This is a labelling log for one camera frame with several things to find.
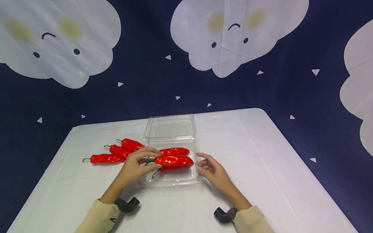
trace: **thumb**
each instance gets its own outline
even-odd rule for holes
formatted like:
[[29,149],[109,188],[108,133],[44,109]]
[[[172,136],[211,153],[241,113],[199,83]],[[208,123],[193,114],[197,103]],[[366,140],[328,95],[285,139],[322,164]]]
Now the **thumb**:
[[201,174],[201,176],[205,177],[211,183],[211,180],[214,178],[214,175],[212,175],[209,171],[203,169],[202,167],[197,167],[197,171]]
[[152,165],[148,165],[148,166],[145,166],[145,167],[142,167],[142,170],[144,171],[144,174],[147,174],[153,170],[156,170],[158,168],[161,168],[162,165],[160,164],[152,164]]

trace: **red chili pepper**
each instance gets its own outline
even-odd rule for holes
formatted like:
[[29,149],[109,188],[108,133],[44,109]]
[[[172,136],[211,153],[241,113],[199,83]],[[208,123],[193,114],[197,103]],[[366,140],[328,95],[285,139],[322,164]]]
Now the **red chili pepper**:
[[178,170],[178,169],[181,169],[181,168],[186,168],[187,166],[162,166],[160,168],[161,172],[162,173],[166,173],[166,172],[169,172],[169,171],[175,171],[175,170]]
[[135,152],[138,149],[145,147],[143,144],[128,138],[123,140],[117,139],[117,141],[121,141],[122,147],[129,149],[131,152]]
[[128,155],[131,153],[129,149],[126,149],[124,147],[120,147],[117,145],[111,145],[111,146],[104,146],[104,147],[110,147],[109,151],[113,154],[119,155],[123,157],[124,159],[127,159]]
[[189,150],[182,147],[173,147],[168,149],[160,149],[159,152],[161,152],[162,154],[187,155],[189,153]]
[[191,158],[184,155],[165,154],[161,157],[155,158],[154,161],[162,166],[190,166],[194,164]]
[[119,155],[114,154],[99,154],[99,155],[92,155],[91,158],[85,158],[85,160],[90,160],[91,163],[120,163],[124,162],[124,158]]

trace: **white triangle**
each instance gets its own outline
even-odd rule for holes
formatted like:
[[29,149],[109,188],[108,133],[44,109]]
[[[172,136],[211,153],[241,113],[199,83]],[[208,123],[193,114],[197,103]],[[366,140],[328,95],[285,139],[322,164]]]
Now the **white triangle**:
[[312,72],[313,72],[313,74],[314,74],[315,76],[317,76],[317,74],[320,72],[320,69],[312,70]]

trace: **yellow cheek blush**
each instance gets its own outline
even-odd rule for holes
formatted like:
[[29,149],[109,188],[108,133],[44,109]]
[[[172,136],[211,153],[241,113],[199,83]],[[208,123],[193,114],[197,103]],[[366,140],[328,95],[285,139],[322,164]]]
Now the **yellow cheek blush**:
[[246,27],[249,31],[255,30],[263,25],[266,20],[266,12],[263,8],[253,11],[246,20]]
[[62,36],[69,40],[79,40],[82,37],[82,28],[80,24],[70,17],[61,17],[58,19],[58,30]]
[[212,34],[218,33],[223,30],[224,27],[224,13],[218,12],[210,16],[208,30]]
[[23,42],[32,42],[33,35],[30,28],[14,18],[7,19],[2,22],[8,33],[16,40]]

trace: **chili pepper stem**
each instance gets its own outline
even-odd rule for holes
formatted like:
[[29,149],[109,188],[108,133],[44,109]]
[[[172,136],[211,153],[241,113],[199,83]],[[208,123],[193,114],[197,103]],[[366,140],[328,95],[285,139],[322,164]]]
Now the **chili pepper stem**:
[[159,174],[159,172],[161,171],[161,169],[158,169],[152,176],[151,176],[151,178],[152,179],[154,179],[154,177],[156,177],[158,174]]

